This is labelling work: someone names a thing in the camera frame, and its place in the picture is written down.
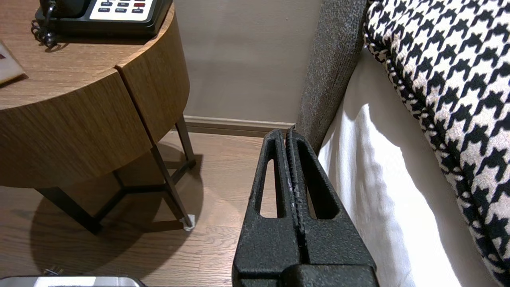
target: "coiled phone cord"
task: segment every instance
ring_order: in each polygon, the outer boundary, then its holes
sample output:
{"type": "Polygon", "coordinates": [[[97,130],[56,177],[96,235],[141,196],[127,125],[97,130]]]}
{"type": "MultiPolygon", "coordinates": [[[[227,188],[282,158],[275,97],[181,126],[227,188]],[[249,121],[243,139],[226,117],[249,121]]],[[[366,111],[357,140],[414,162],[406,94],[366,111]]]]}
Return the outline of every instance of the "coiled phone cord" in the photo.
{"type": "Polygon", "coordinates": [[[39,25],[37,20],[32,20],[32,28],[30,29],[35,39],[50,49],[57,45],[57,35],[49,29],[49,19],[55,10],[55,5],[55,1],[50,1],[44,23],[39,25]]]}

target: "beige wall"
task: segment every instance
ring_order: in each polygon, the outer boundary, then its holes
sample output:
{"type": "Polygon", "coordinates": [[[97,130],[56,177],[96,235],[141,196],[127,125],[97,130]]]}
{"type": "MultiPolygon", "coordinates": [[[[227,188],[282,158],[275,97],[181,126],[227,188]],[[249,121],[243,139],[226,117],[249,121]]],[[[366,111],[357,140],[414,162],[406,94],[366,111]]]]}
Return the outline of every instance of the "beige wall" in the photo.
{"type": "Polygon", "coordinates": [[[296,121],[321,0],[174,0],[190,116],[296,121]]]}

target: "black and white pillow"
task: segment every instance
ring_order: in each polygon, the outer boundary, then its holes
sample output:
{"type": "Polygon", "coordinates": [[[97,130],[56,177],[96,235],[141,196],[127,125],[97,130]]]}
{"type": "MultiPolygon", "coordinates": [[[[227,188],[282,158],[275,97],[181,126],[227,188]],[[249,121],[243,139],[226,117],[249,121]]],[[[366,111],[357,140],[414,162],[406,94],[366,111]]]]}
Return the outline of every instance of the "black and white pillow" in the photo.
{"type": "Polygon", "coordinates": [[[509,0],[371,0],[364,30],[484,262],[510,285],[509,0]]]}

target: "paper card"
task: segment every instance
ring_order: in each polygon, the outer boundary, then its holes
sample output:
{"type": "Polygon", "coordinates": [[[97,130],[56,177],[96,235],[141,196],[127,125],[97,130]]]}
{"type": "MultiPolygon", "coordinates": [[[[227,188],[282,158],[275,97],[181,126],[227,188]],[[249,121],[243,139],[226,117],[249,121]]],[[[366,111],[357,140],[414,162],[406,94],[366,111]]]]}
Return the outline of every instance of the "paper card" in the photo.
{"type": "Polygon", "coordinates": [[[0,40],[0,84],[23,75],[23,68],[0,40]]]}

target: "black textured object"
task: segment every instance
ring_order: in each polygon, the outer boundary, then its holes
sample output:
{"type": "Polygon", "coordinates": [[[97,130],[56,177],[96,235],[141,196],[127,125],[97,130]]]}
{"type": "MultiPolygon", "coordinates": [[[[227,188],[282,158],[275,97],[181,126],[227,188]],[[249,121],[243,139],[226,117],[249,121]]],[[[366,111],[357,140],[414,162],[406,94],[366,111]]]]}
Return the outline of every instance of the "black textured object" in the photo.
{"type": "Polygon", "coordinates": [[[293,129],[264,137],[232,266],[234,287],[378,286],[375,263],[312,147],[293,129]],[[274,160],[278,218],[260,215],[274,160]],[[310,193],[317,219],[309,211],[310,193]]]}
{"type": "Polygon", "coordinates": [[[184,121],[184,116],[181,115],[177,123],[175,123],[175,127],[177,128],[177,132],[179,134],[179,138],[181,139],[181,144],[183,146],[184,154],[186,156],[186,161],[181,165],[181,167],[177,169],[175,172],[173,172],[172,175],[170,175],[165,166],[165,162],[161,157],[157,143],[153,142],[150,151],[165,182],[163,184],[156,185],[125,186],[118,175],[118,171],[115,170],[112,172],[112,174],[117,180],[120,189],[93,216],[90,215],[87,211],[85,211],[81,206],[79,206],[78,203],[76,203],[69,195],[67,195],[63,190],[61,190],[57,186],[49,188],[37,188],[36,190],[40,194],[42,194],[46,199],[50,200],[53,204],[60,208],[62,211],[67,213],[76,222],[85,227],[92,234],[98,234],[101,231],[103,226],[100,224],[100,221],[104,219],[106,215],[126,195],[154,192],[163,192],[163,199],[166,201],[168,207],[175,215],[175,217],[177,219],[184,219],[183,224],[185,227],[194,228],[194,223],[191,221],[188,213],[184,209],[184,205],[179,197],[179,194],[177,193],[175,185],[182,178],[184,173],[186,173],[186,171],[192,169],[196,165],[196,159],[195,154],[193,153],[193,148],[191,147],[191,141],[188,134],[188,128],[186,127],[186,122],[184,121]]]}

